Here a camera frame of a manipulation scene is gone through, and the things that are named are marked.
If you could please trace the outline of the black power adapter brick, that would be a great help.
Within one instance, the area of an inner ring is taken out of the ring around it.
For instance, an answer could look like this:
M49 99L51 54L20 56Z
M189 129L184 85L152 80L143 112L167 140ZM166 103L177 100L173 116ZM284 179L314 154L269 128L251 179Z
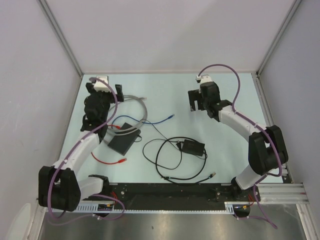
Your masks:
M205 144L185 139L182 143L181 151L186 154L201 157L205 152Z

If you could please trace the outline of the black network switch box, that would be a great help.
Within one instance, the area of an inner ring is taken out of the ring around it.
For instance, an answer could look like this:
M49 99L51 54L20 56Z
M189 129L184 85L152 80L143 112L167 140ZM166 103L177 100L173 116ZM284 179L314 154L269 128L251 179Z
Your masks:
M132 125L124 123L120 128L120 130L124 130L124 135L122 133L116 133L107 146L118 154L125 156L141 133L141 130L137 128L129 130L131 127Z

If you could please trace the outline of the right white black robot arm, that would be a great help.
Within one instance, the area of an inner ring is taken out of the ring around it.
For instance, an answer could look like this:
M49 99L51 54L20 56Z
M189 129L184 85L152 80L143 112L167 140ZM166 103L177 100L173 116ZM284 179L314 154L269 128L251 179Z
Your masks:
M274 169L282 174L282 165L288 160L288 152L281 129L265 126L235 110L229 100L222 100L218 85L213 81L200 84L199 89L189 90L190 110L206 111L211 119L227 125L248 142L248 166L231 180L230 194L242 201L249 190L260 180L272 176Z

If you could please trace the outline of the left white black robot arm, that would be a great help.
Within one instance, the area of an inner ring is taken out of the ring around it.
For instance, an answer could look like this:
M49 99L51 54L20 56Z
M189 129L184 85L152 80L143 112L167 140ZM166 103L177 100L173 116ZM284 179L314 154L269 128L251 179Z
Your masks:
M78 180L78 172L87 158L104 140L111 106L124 101L120 84L112 89L107 81L91 77L85 85L89 95L84 100L84 115L77 142L64 158L38 172L38 203L49 211L73 212L80 201L92 196L105 200L110 196L109 179L91 174Z

